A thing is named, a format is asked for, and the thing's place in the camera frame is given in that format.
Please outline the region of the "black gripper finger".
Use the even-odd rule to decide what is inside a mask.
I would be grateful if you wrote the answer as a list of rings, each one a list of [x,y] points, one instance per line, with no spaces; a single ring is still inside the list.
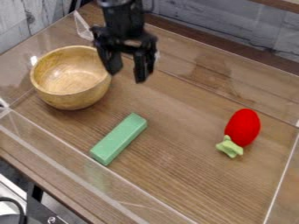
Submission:
[[[133,60],[134,82],[142,83],[154,70],[154,55],[144,51],[137,51],[133,55]]]
[[[121,54],[117,51],[108,50],[104,47],[97,48],[97,55],[110,75],[114,75],[122,68]]]

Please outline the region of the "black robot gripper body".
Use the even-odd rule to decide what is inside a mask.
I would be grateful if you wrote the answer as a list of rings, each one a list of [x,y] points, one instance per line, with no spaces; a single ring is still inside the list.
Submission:
[[[104,25],[89,30],[101,57],[120,53],[154,54],[157,37],[145,30],[142,0],[96,0],[104,17]]]

